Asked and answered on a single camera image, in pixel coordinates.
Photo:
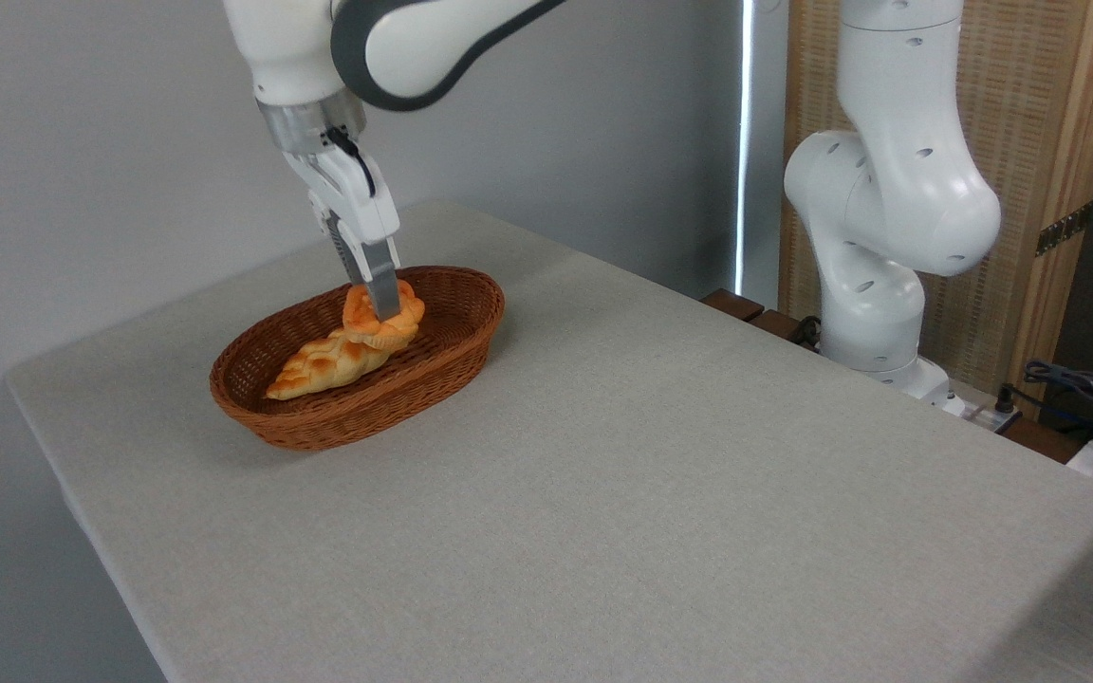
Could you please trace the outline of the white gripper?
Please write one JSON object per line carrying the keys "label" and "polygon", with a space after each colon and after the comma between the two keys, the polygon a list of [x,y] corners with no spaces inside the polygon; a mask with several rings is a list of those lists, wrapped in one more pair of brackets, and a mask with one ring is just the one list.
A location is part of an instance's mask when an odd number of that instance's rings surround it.
{"label": "white gripper", "polygon": [[[391,192],[369,156],[329,143],[317,153],[285,152],[287,164],[325,207],[324,233],[353,286],[365,286],[381,323],[400,313],[398,251],[400,228]],[[356,258],[348,245],[356,247]]]}

